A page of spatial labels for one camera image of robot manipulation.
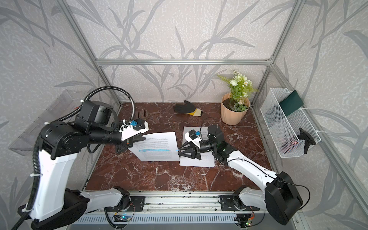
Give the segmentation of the highlighted printed paper document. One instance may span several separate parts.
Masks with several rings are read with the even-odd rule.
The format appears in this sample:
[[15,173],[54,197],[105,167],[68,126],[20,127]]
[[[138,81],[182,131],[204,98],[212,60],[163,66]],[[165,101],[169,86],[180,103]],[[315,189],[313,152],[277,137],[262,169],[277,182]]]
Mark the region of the highlighted printed paper document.
[[129,150],[141,162],[180,161],[175,132],[144,135],[146,139],[133,144]]

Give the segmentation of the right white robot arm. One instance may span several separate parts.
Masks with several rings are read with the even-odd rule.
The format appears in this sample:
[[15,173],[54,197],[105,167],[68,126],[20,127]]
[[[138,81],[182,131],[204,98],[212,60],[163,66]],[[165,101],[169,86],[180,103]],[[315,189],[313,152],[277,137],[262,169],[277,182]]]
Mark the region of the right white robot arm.
[[240,150],[226,142],[218,125],[208,127],[207,139],[201,131],[190,130],[184,134],[185,142],[179,147],[179,156],[201,160],[203,153],[211,153],[216,161],[228,166],[257,185],[257,189],[241,187],[233,194],[237,209],[259,208],[281,225],[287,225],[303,200],[286,172],[276,173],[247,158]]

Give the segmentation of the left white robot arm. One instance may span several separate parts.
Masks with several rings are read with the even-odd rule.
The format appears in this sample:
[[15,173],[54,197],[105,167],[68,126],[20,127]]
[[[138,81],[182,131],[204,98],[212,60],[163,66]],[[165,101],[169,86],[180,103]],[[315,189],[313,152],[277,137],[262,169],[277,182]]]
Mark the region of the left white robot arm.
[[112,106],[85,100],[71,123],[63,120],[45,125],[33,150],[33,185],[28,202],[20,206],[18,229],[31,219],[34,230],[55,230],[76,222],[86,213],[108,207],[129,209],[131,198],[121,187],[92,193],[71,190],[67,181],[77,155],[92,144],[115,145],[117,153],[144,141],[149,129],[142,119],[119,121]]

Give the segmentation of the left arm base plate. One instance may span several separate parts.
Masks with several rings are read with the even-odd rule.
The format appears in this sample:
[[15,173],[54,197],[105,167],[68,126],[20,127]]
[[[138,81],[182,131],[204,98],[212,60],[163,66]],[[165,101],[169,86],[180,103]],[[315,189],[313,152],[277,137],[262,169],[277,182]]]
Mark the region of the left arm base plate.
[[145,203],[145,196],[124,197],[117,206],[107,207],[108,212],[128,211],[142,212]]

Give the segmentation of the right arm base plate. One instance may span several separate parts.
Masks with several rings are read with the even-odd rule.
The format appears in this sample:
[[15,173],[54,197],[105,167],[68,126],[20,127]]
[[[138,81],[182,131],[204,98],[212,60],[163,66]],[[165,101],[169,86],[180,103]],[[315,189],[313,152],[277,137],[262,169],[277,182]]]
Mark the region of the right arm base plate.
[[218,202],[222,211],[251,211],[251,207],[237,208],[233,196],[231,195],[219,195]]

